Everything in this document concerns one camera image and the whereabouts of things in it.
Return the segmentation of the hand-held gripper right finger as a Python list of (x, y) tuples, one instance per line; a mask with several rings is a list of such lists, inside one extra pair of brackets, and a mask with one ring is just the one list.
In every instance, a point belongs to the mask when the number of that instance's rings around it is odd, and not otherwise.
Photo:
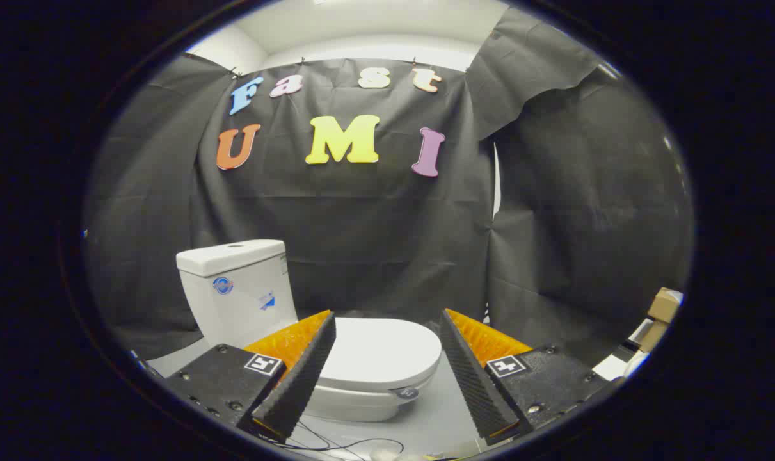
[(440, 323), (443, 352), (488, 444), (542, 429), (615, 388), (555, 345), (530, 347), (452, 309)]

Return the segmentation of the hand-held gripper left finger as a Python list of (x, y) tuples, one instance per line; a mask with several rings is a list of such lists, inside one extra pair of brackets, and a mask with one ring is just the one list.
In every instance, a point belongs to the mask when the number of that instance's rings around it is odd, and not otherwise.
[(244, 348), (215, 345), (165, 382), (207, 417), (283, 444), (307, 408), (335, 338), (335, 313), (325, 310)]

